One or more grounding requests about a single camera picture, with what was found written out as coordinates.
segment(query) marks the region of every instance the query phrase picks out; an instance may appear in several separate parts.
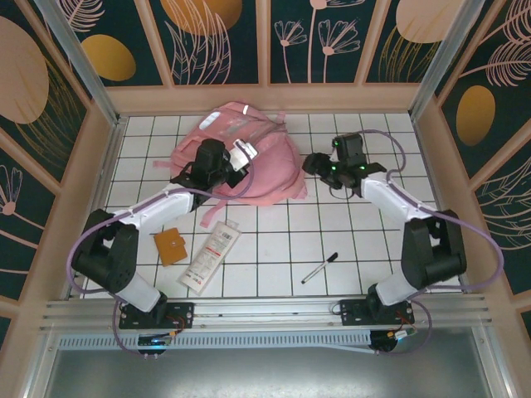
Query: white grid floor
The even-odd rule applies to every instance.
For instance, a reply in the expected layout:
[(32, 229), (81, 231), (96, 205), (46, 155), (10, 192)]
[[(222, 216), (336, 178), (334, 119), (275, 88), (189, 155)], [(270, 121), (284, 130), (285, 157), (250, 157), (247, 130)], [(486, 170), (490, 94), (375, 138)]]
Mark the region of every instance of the white grid floor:
[[(131, 206), (158, 192), (168, 183), (169, 170), (153, 167), (155, 160), (168, 160), (176, 144), (202, 116), (133, 117), (124, 136), (116, 163), (107, 211)], [(435, 206), (431, 185), (408, 114), (288, 114), (287, 129), (301, 155), (331, 152), (332, 137), (360, 129), (390, 131), (407, 152), (407, 167), (398, 178), (412, 195)], [(385, 137), (364, 137), (370, 162), (397, 167), (396, 148)], [(177, 227), (186, 241), (188, 257), (163, 267), (151, 235), (139, 242), (138, 272), (170, 298), (196, 298), (177, 282), (201, 249), (216, 220), (231, 220), (242, 232), (225, 262), (201, 297), (289, 297), (365, 294), (386, 278), (400, 263), (400, 226), (387, 219), (374, 205), (336, 191), (333, 197), (319, 180), (306, 178), (308, 197), (274, 206), (255, 207), (231, 202), (217, 213), (208, 230), (199, 223), (216, 201), (196, 212), (170, 221), (164, 229)], [(338, 259), (307, 284), (300, 281), (335, 251)], [(85, 286), (96, 287), (92, 282)], [(87, 298), (107, 294), (87, 295)]]

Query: pink backpack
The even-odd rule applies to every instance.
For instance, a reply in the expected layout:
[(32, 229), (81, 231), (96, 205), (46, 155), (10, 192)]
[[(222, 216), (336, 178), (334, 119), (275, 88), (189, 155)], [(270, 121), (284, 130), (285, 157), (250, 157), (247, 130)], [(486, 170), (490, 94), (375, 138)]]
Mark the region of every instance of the pink backpack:
[[(170, 167), (172, 177), (177, 176), (195, 159), (199, 144), (206, 138), (221, 140), (229, 151), (237, 139), (251, 143), (258, 150), (258, 156), (253, 161), (255, 177), (252, 186), (245, 196), (235, 200), (248, 205), (269, 206), (287, 198), (306, 197), (299, 149), (288, 135), (283, 113), (273, 122), (249, 105), (230, 102), (214, 109), (205, 117), (173, 150), (170, 162), (155, 161), (153, 165)], [(237, 187), (230, 188), (223, 184), (214, 192), (227, 196), (236, 195), (247, 184), (248, 178), (247, 176)], [(226, 204), (227, 201), (219, 201), (202, 218), (201, 226), (207, 227), (216, 211)]]

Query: black marker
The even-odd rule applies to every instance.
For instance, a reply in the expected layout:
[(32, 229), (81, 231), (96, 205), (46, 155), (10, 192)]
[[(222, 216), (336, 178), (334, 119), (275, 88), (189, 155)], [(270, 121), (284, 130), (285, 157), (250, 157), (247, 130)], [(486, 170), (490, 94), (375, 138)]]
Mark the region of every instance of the black marker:
[(335, 259), (338, 258), (338, 253), (335, 252), (334, 254), (332, 254), (325, 262), (323, 262), (323, 264), (321, 264), (319, 267), (317, 267), (316, 269), (314, 269), (312, 272), (310, 272), (306, 278), (302, 279), (300, 282), (302, 284), (305, 284), (306, 282), (308, 282), (310, 279), (312, 279), (320, 270), (322, 270), (324, 267), (326, 267), (328, 264), (330, 264), (332, 261), (334, 261)]

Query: gray floor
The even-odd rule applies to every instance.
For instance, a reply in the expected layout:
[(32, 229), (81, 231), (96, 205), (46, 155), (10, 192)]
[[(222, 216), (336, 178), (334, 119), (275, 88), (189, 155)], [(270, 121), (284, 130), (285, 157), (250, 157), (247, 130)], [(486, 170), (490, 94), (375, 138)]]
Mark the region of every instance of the gray floor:
[[(404, 341), (413, 346), (423, 336)], [(60, 352), (48, 398), (486, 397), (471, 332), (435, 330), (404, 357), (326, 348), (172, 351), (143, 361), (118, 351)]]

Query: vent grille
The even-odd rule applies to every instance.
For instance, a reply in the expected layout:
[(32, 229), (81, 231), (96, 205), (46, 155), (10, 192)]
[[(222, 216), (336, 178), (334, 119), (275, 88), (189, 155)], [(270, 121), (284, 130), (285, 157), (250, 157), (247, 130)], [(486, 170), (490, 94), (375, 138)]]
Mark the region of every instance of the vent grille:
[[(138, 335), (126, 335), (122, 342), (126, 347), (136, 348)], [(274, 347), (315, 347), (367, 346), (371, 342), (370, 331), (341, 332), (241, 332), (241, 333), (197, 333), (186, 332), (167, 349), (193, 348), (274, 348)], [(114, 350), (118, 344), (112, 334), (64, 336), (59, 342), (61, 350)]]

